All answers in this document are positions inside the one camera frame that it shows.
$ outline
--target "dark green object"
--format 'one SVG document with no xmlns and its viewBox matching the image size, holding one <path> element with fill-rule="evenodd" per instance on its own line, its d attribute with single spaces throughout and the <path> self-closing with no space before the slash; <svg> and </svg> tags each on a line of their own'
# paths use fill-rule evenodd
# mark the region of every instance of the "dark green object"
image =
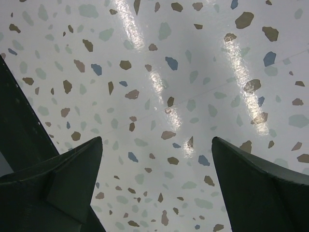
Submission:
<svg viewBox="0 0 309 232">
<path fill-rule="evenodd" d="M 308 232 L 309 176 L 215 137 L 212 155 L 234 232 Z"/>
</svg>

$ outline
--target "terrazzo floor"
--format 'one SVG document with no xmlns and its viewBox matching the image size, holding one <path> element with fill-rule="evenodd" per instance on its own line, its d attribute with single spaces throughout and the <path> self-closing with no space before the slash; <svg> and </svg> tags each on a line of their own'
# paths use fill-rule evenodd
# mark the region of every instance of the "terrazzo floor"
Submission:
<svg viewBox="0 0 309 232">
<path fill-rule="evenodd" d="M 231 231 L 214 136 L 309 174 L 308 1 L 19 0 L 0 19 L 59 152 L 103 138 L 107 231 Z"/>
</svg>

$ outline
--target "glossy floor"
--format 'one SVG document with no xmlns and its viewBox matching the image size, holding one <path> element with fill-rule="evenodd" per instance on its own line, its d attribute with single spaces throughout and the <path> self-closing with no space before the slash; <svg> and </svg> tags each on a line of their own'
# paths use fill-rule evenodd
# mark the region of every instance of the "glossy floor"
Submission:
<svg viewBox="0 0 309 232">
<path fill-rule="evenodd" d="M 307 1 L 20 0 L 0 19 L 57 149 L 103 138 L 107 231 L 230 231 L 214 136 L 309 173 Z"/>
</svg>

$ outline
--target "blue speckle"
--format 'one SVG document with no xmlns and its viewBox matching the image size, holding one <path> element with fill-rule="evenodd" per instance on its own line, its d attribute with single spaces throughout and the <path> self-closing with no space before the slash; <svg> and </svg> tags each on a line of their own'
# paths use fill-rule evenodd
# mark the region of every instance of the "blue speckle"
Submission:
<svg viewBox="0 0 309 232">
<path fill-rule="evenodd" d="M 260 97 L 260 98 L 257 100 L 257 103 L 259 104 L 259 107 L 261 107 L 261 106 L 263 105 L 264 100 L 265 100 L 264 97 Z"/>
<path fill-rule="evenodd" d="M 268 53 L 265 55 L 265 57 L 264 57 L 264 59 L 263 59 L 265 67 L 267 67 L 267 66 L 272 65 L 272 64 L 275 63 L 276 55 L 277 55 L 277 54 L 274 53 L 274 52 L 268 52 Z"/>
<path fill-rule="evenodd" d="M 174 148 L 181 148 L 181 146 L 179 146 L 179 145 L 176 144 L 176 143 L 173 143 L 173 147 L 174 147 Z"/>
<path fill-rule="evenodd" d="M 17 53 L 16 53 L 15 51 L 13 51 L 12 49 L 10 49 L 10 48 L 9 48 L 9 53 L 11 53 L 11 54 L 17 56 Z"/>
<path fill-rule="evenodd" d="M 204 165 L 204 166 L 210 166 L 210 163 L 208 162 L 208 159 L 205 156 L 203 156 L 203 155 L 198 157 L 198 162 L 200 164 Z"/>
<path fill-rule="evenodd" d="M 136 162 L 136 163 L 139 162 L 138 159 L 136 158 L 136 156 L 133 154 L 133 152 L 129 152 L 127 156 L 128 156 L 129 159 L 132 160 L 133 162 Z"/>
<path fill-rule="evenodd" d="M 98 76 L 102 75 L 102 67 L 99 66 L 98 64 L 91 64 L 91 68 L 96 73 L 96 75 Z"/>
<path fill-rule="evenodd" d="M 121 82 L 119 82 L 119 84 L 121 84 L 121 85 L 124 86 L 124 87 L 127 87 L 126 81 L 121 81 Z"/>
<path fill-rule="evenodd" d="M 168 63 L 169 67 L 172 70 L 178 69 L 178 61 L 173 59 L 172 57 L 165 57 L 165 61 Z"/>
<path fill-rule="evenodd" d="M 231 3 L 232 10 L 234 10 L 236 7 L 238 7 L 238 0 L 232 0 L 232 3 Z"/>
</svg>

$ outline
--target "brown speckle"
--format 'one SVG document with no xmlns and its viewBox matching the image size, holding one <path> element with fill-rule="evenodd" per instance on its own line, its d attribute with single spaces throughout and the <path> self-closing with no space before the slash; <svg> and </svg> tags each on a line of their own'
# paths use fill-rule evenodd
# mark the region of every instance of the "brown speckle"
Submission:
<svg viewBox="0 0 309 232">
<path fill-rule="evenodd" d="M 224 225 L 217 224 L 217 225 L 214 226 L 213 232 L 220 231 L 220 230 L 223 230 L 223 229 L 224 229 Z"/>
<path fill-rule="evenodd" d="M 151 168 L 145 168 L 145 171 L 151 173 L 153 170 Z"/>
<path fill-rule="evenodd" d="M 138 90 L 132 90 L 131 92 L 128 92 L 126 95 L 125 95 L 125 98 L 128 98 L 128 99 L 137 99 L 139 97 L 139 94 L 140 92 Z"/>
<path fill-rule="evenodd" d="M 262 31 L 265 36 L 269 39 L 269 41 L 274 42 L 278 40 L 279 32 L 277 29 L 272 27 L 262 27 Z"/>
<path fill-rule="evenodd" d="M 206 184 L 210 185 L 210 186 L 214 186 L 214 182 L 213 182 L 212 178 L 209 175 L 206 175 L 204 177 L 204 182 Z"/>
<path fill-rule="evenodd" d="M 303 145 L 303 143 L 297 142 L 297 143 L 295 144 L 295 146 L 292 148 L 291 151 L 297 151 L 297 150 L 299 150 L 299 149 L 301 148 L 302 145 Z"/>
<path fill-rule="evenodd" d="M 89 52 L 93 52 L 93 44 L 88 40 L 83 40 L 83 43 Z"/>
<path fill-rule="evenodd" d="M 239 148 L 245 152 L 251 153 L 252 150 L 252 146 L 251 146 L 252 142 L 250 140 L 244 142 Z"/>
<path fill-rule="evenodd" d="M 169 224 L 168 213 L 166 210 L 163 210 L 162 212 L 161 223 L 165 226 Z"/>
<path fill-rule="evenodd" d="M 127 190 L 128 190 L 130 193 L 133 193 L 133 194 L 136 193 L 136 191 L 135 191 L 134 189 L 128 188 Z"/>
<path fill-rule="evenodd" d="M 228 33 L 228 34 L 225 35 L 224 41 L 225 42 L 229 42 L 229 41 L 232 41 L 232 40 L 234 40 L 236 38 L 237 38 L 237 36 L 234 35 L 233 33 Z"/>
<path fill-rule="evenodd" d="M 272 148 L 275 145 L 274 141 L 269 141 L 268 148 Z"/>
<path fill-rule="evenodd" d="M 132 122 L 136 122 L 137 118 L 136 118 L 135 116 L 131 116 L 131 117 L 130 117 L 130 120 L 131 120 Z"/>
<path fill-rule="evenodd" d="M 74 131 L 74 133 L 71 135 L 71 137 L 72 137 L 73 141 L 78 141 L 78 140 L 81 139 L 81 134 L 77 131 Z"/>
<path fill-rule="evenodd" d="M 140 225 L 139 224 L 137 224 L 135 221 L 129 221 L 128 222 L 128 224 L 130 225 L 130 226 L 134 226 L 134 227 L 140 227 Z"/>
<path fill-rule="evenodd" d="M 124 69 L 124 70 L 128 70 L 130 68 L 132 68 L 132 65 L 130 63 L 130 61 L 128 60 L 122 60 L 120 61 L 120 64 L 119 64 L 120 68 Z"/>
<path fill-rule="evenodd" d="M 183 11 L 183 6 L 181 6 L 178 2 L 174 2 L 171 4 L 173 10 L 181 12 Z"/>
<path fill-rule="evenodd" d="M 116 10 L 114 10 L 114 9 L 110 9 L 110 13 L 111 13 L 111 15 L 114 15 L 114 14 L 117 14 L 118 11 L 116 11 Z"/>
<path fill-rule="evenodd" d="M 9 29 L 20 33 L 20 29 L 18 28 L 18 26 L 15 26 L 13 23 L 10 24 Z"/>
<path fill-rule="evenodd" d="M 203 25 L 200 25 L 200 24 L 194 24 L 195 28 L 198 29 L 198 30 L 201 30 L 203 29 Z"/>
<path fill-rule="evenodd" d="M 170 97 L 169 99 L 168 99 L 168 107 L 171 107 L 173 104 L 174 104 L 174 98 L 173 97 Z"/>
<path fill-rule="evenodd" d="M 34 80 L 31 77 L 24 77 L 23 81 L 30 86 L 34 83 Z"/>
<path fill-rule="evenodd" d="M 78 68 L 78 70 L 81 72 L 81 73 L 84 73 L 85 72 L 85 65 L 84 63 L 80 62 L 79 60 L 74 60 L 74 64 L 76 65 L 76 67 Z"/>
<path fill-rule="evenodd" d="M 135 129 L 135 124 L 134 124 L 134 122 L 131 122 L 130 123 L 130 126 L 129 126 L 129 131 L 134 131 L 134 129 Z"/>
<path fill-rule="evenodd" d="M 64 108 L 61 110 L 61 116 L 66 117 L 68 116 L 69 112 L 70 112 L 70 108 Z"/>
<path fill-rule="evenodd" d="M 72 84 L 68 80 L 65 80 L 63 81 L 63 87 L 64 87 L 65 93 L 68 94 L 71 92 Z"/>
<path fill-rule="evenodd" d="M 160 195 L 159 195 L 159 198 L 158 198 L 158 202 L 163 202 L 163 195 L 162 195 L 162 193 L 160 193 Z"/>
<path fill-rule="evenodd" d="M 37 88 L 34 90 L 34 92 L 35 92 L 36 95 L 39 94 L 39 91 L 40 91 L 40 87 L 37 87 Z"/>
<path fill-rule="evenodd" d="M 247 93 L 254 93 L 261 87 L 261 81 L 258 79 L 253 79 L 251 81 L 248 81 L 243 88 L 243 90 Z"/>
<path fill-rule="evenodd" d="M 151 158 L 151 159 L 153 159 L 153 160 L 155 159 L 155 156 L 153 155 L 153 153 L 150 153 L 150 154 L 149 154 L 149 158 Z"/>
<path fill-rule="evenodd" d="M 149 71 L 149 72 L 151 72 L 151 70 L 152 70 L 152 67 L 151 67 L 150 64 L 145 64 L 145 68 L 146 68 L 146 70 Z"/>
<path fill-rule="evenodd" d="M 299 98 L 296 98 L 294 101 L 292 101 L 293 105 L 303 105 L 303 101 L 300 100 Z"/>
<path fill-rule="evenodd" d="M 108 83 L 108 91 L 109 91 L 110 95 L 112 94 L 113 90 L 114 90 L 114 85 L 113 85 L 112 81 L 110 81 Z"/>
<path fill-rule="evenodd" d="M 193 3 L 192 6 L 196 11 L 200 11 L 203 8 L 203 3 L 196 2 L 196 3 Z"/>
<path fill-rule="evenodd" d="M 151 45 L 149 45 L 148 49 L 149 49 L 149 51 L 156 51 L 156 50 L 158 50 L 158 48 L 156 47 L 156 45 L 153 44 L 153 43 L 152 43 Z"/>
<path fill-rule="evenodd" d="M 160 9 L 160 3 L 156 2 L 154 6 L 154 12 L 157 12 Z"/>
<path fill-rule="evenodd" d="M 302 154 L 301 156 L 297 157 L 298 162 L 301 163 L 309 163 L 309 155 L 308 154 Z"/>
<path fill-rule="evenodd" d="M 254 18 L 254 14 L 252 14 L 251 12 L 242 13 L 242 15 L 239 16 L 235 20 L 236 28 L 237 29 L 244 29 L 244 28 L 250 26 L 253 18 Z"/>
<path fill-rule="evenodd" d="M 103 193 L 103 192 L 99 192 L 99 193 L 96 195 L 96 199 L 104 199 L 104 193 Z"/>
<path fill-rule="evenodd" d="M 170 164 L 177 165 L 177 164 L 179 163 L 179 160 L 178 160 L 177 158 L 175 158 L 175 157 L 169 157 L 169 158 L 168 158 L 168 162 L 169 162 Z"/>
<path fill-rule="evenodd" d="M 251 124 L 261 124 L 267 121 L 268 113 L 262 112 L 259 113 L 252 121 Z"/>
<path fill-rule="evenodd" d="M 302 81 L 296 81 L 296 82 L 295 82 L 295 85 L 296 85 L 296 86 L 305 87 L 305 84 L 304 84 L 304 82 L 302 82 Z"/>
<path fill-rule="evenodd" d="M 164 131 L 161 135 L 161 138 L 166 140 L 166 139 L 170 139 L 172 137 L 176 136 L 176 133 L 171 132 L 171 131 Z"/>
<path fill-rule="evenodd" d="M 177 209 L 177 208 L 173 208 L 173 210 L 174 210 L 174 212 L 175 212 L 175 214 L 179 214 L 179 210 Z"/>
<path fill-rule="evenodd" d="M 74 29 L 71 25 L 68 25 L 68 29 L 69 29 L 69 32 L 73 33 L 74 32 Z"/>
</svg>

